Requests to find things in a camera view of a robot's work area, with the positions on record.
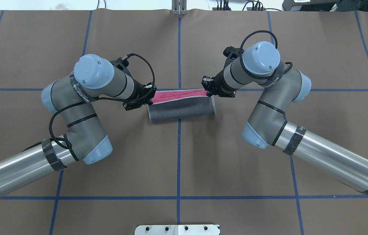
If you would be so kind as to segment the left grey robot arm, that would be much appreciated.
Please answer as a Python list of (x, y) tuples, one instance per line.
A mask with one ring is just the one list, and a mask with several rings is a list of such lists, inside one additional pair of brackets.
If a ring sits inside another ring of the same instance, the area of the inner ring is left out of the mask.
[(45, 87), (42, 104), (52, 113), (50, 137), (0, 162), (0, 197), (18, 190), (70, 164), (98, 162), (112, 153), (112, 144), (92, 105), (99, 100), (121, 102), (125, 110), (151, 105), (156, 92), (152, 81), (143, 85), (127, 69), (130, 53), (108, 61), (83, 55), (73, 71)]

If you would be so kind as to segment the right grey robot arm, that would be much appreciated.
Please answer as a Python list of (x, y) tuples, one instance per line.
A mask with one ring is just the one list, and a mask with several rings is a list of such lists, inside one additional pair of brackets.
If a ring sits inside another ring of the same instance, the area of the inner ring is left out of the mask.
[(261, 149), (275, 146), (368, 197), (368, 159), (285, 118), (290, 104), (309, 94), (308, 76), (282, 61), (277, 46), (268, 41), (246, 50), (227, 47), (224, 55), (224, 68), (216, 76), (203, 76), (201, 84), (209, 96), (222, 98), (234, 98), (237, 90), (253, 82), (263, 87), (242, 130), (248, 143)]

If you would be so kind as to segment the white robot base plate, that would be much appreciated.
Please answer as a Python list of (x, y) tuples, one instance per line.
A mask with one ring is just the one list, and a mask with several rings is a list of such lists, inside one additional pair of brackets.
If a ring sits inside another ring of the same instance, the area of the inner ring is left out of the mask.
[(220, 225), (142, 225), (137, 226), (135, 235), (220, 235)]

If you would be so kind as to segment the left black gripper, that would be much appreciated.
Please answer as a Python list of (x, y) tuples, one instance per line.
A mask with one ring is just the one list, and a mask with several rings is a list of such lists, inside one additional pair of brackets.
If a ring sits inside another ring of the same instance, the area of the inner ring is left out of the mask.
[(135, 89), (130, 98), (127, 98), (127, 102), (123, 103), (123, 107), (126, 111), (140, 108), (142, 105), (152, 105), (152, 99), (155, 96), (157, 87), (153, 83), (142, 85), (135, 83)]

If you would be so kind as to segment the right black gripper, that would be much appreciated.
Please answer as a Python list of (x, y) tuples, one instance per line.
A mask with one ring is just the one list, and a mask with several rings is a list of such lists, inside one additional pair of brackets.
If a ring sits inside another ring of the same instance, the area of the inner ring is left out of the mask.
[(219, 96), (221, 98), (235, 98), (236, 90), (227, 85), (224, 80), (224, 72), (217, 73), (214, 77), (203, 76), (202, 86), (207, 96)]

